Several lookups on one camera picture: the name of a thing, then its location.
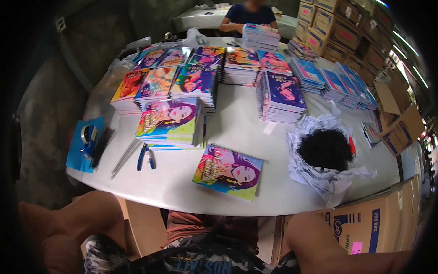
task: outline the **concrete wall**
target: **concrete wall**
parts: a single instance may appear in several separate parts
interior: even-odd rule
[[[62,34],[93,86],[126,44],[137,40],[127,2],[122,0],[97,0],[67,16],[65,22],[67,28]]]
[[[164,39],[172,32],[171,20],[191,7],[198,0],[129,0],[129,16],[139,38],[150,36],[152,43]]]
[[[242,3],[244,0],[214,0],[215,3],[227,2],[230,4]],[[279,10],[283,12],[283,14],[297,17],[298,15],[298,7],[300,5],[299,0],[265,0],[265,5],[268,7],[275,6]]]
[[[65,162],[87,97],[59,51],[33,77],[17,109],[22,135],[18,201],[60,209],[83,194],[69,182]]]

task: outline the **dark blue shirt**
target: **dark blue shirt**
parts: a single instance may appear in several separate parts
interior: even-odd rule
[[[236,24],[253,23],[257,25],[269,25],[275,21],[275,16],[269,7],[261,6],[258,12],[252,13],[246,10],[243,3],[234,4],[225,17],[230,19],[232,23]]]

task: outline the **leg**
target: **leg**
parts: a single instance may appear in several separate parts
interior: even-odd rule
[[[24,202],[19,210],[35,255],[49,272],[75,272],[83,262],[79,247],[92,234],[104,234],[125,248],[123,214],[110,193],[89,192],[56,211]]]
[[[170,211],[167,220],[167,243],[203,233],[216,233],[240,240],[257,251],[258,217],[226,217]]]
[[[364,253],[349,256],[333,230],[316,213],[292,217],[285,230],[282,256],[293,251],[303,274],[399,273],[410,252]]]

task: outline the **cardboard box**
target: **cardboard box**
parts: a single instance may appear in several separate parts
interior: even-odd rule
[[[301,2],[298,10],[298,20],[301,20],[305,25],[312,26],[315,11],[316,7],[314,5]]]
[[[386,131],[379,134],[382,142],[388,147],[394,156],[413,144],[413,142],[424,132],[424,125],[421,121],[417,105],[411,105],[403,115],[400,115]]]
[[[389,54],[392,48],[391,34],[375,18],[371,15],[365,16],[359,29],[364,37],[377,46],[381,54],[384,56]]]
[[[349,255],[398,252],[412,245],[418,175],[334,210],[318,211]]]
[[[331,62],[342,62],[347,56],[348,51],[341,46],[328,40],[324,40],[318,32],[311,27],[307,28],[304,43],[308,45],[318,56],[330,60]]]
[[[375,116],[380,139],[397,156],[421,136],[424,124],[401,73],[394,70],[389,76],[390,85],[374,82],[379,104]]]
[[[314,0],[313,4],[333,13],[336,9],[337,2],[338,0]]]
[[[314,5],[344,19],[356,28],[366,13],[360,5],[347,0],[315,0]]]
[[[338,46],[347,49],[349,52],[354,53],[359,46],[362,35],[349,23],[335,17],[328,39]]]
[[[364,37],[366,37],[373,44],[377,45],[380,37],[378,23],[377,21],[371,17],[370,14],[364,16],[362,24],[360,25],[359,30],[362,32]]]
[[[385,28],[389,33],[392,33],[392,30],[394,29],[394,22],[383,9],[387,8],[382,5],[375,5],[372,15],[380,26]]]
[[[312,27],[318,32],[318,34],[323,37],[324,39],[327,39],[330,33],[330,30],[332,29],[332,25],[334,22],[335,16],[324,10],[320,7],[316,10],[315,19],[313,21]]]
[[[338,45],[335,45],[327,41],[325,48],[323,48],[320,56],[333,63],[336,62],[342,63],[348,54],[349,54],[348,51],[343,47],[340,47]]]
[[[297,28],[295,29],[295,37],[298,41],[304,43],[304,38],[307,32],[307,25],[298,20]]]
[[[161,250],[167,242],[166,227],[160,209],[117,197],[123,212],[125,241],[130,261]],[[86,255],[85,242],[81,245]]]
[[[359,5],[347,0],[338,0],[333,11],[334,15],[344,19],[356,28],[359,27],[366,13]]]
[[[357,56],[351,53],[347,55],[343,63],[355,72],[359,72],[365,65]]]
[[[362,39],[357,47],[356,56],[375,71],[379,71],[385,65],[385,57],[375,45],[366,39]]]
[[[370,66],[365,64],[360,71],[357,72],[359,76],[362,78],[362,80],[367,84],[368,86],[373,85],[373,81],[377,76],[377,71],[372,69]]]
[[[369,13],[373,12],[375,0],[353,0],[353,2]]]
[[[391,34],[384,30],[383,28],[378,27],[379,31],[379,40],[377,42],[377,48],[383,56],[388,56],[390,50],[392,49],[392,38]]]

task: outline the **crumpled paper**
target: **crumpled paper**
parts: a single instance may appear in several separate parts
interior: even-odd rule
[[[340,110],[333,104],[333,114],[321,115],[319,117],[304,116],[297,127],[286,136],[289,143],[289,165],[290,177],[305,185],[310,185],[326,201],[327,208],[338,206],[347,188],[351,185],[354,175],[361,177],[372,177],[377,171],[369,173],[365,167],[353,167],[351,164],[348,170],[339,172],[335,169],[322,170],[320,167],[312,167],[307,164],[298,153],[301,145],[301,138],[310,134],[316,129],[328,130],[337,129],[344,133],[347,140],[352,137],[354,145],[356,140],[353,137],[351,128],[345,129],[339,120]]]

